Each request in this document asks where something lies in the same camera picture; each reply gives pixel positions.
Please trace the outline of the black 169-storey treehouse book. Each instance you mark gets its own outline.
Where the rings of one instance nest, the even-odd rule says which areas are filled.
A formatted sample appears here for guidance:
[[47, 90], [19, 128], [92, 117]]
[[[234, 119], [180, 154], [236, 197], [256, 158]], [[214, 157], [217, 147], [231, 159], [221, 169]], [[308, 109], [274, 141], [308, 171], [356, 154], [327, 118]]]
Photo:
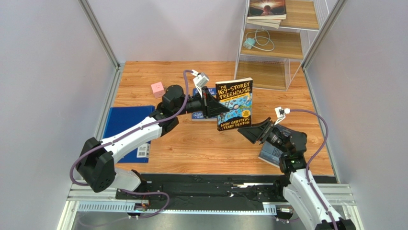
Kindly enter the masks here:
[[217, 130], [249, 127], [252, 123], [253, 79], [219, 81], [215, 84], [216, 98], [229, 111], [217, 117]]

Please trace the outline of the orange 78-storey treehouse book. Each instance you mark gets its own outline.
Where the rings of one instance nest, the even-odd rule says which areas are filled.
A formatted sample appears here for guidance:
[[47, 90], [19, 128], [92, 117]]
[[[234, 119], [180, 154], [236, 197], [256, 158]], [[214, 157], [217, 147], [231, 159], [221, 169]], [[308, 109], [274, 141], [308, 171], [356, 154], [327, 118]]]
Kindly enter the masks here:
[[266, 27], [271, 27], [278, 29], [280, 27], [282, 20], [279, 19], [268, 19], [268, 20], [255, 20], [255, 19], [246, 19], [246, 23], [248, 24], [254, 24], [254, 25], [260, 25], [260, 26], [266, 26]]

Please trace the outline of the three days to see book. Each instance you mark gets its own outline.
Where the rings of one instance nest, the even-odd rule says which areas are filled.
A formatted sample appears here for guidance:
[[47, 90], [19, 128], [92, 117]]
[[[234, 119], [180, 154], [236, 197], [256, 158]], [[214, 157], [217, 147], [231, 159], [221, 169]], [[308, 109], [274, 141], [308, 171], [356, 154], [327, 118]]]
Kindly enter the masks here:
[[247, 16], [250, 19], [286, 19], [285, 0], [250, 0]]

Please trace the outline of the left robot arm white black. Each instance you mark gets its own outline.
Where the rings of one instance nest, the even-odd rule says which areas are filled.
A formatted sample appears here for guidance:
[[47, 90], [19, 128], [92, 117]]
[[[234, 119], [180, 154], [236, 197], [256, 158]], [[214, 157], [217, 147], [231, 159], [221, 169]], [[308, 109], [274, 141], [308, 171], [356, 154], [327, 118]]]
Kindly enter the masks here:
[[135, 170], [116, 168], [120, 159], [172, 131], [179, 123], [179, 115], [202, 112], [206, 118], [212, 118], [229, 110], [210, 94], [207, 87], [203, 87], [201, 93], [189, 96], [180, 85], [172, 85], [157, 108], [137, 125], [103, 140], [95, 137], [86, 140], [70, 169], [71, 172], [76, 170], [85, 182], [73, 183], [89, 186], [95, 193], [109, 187], [133, 192], [141, 184], [141, 178]]

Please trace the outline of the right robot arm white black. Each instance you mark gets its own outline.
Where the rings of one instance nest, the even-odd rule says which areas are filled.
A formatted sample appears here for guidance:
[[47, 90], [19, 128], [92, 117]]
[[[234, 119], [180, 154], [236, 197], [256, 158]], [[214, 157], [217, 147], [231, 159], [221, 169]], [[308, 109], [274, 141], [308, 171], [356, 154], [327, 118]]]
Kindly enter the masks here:
[[354, 230], [355, 224], [342, 217], [324, 197], [304, 157], [307, 135], [267, 118], [238, 132], [251, 143], [270, 144], [282, 152], [279, 168], [283, 173], [274, 184], [278, 195], [288, 201], [308, 230]]

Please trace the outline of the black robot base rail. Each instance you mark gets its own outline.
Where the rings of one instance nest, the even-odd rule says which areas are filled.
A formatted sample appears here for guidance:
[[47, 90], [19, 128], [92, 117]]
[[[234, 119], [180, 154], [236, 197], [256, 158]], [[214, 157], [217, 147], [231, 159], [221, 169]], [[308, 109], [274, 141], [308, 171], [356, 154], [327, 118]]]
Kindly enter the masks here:
[[288, 204], [278, 175], [142, 174], [139, 195], [117, 190], [118, 200], [142, 200], [166, 211], [262, 211], [264, 202]]

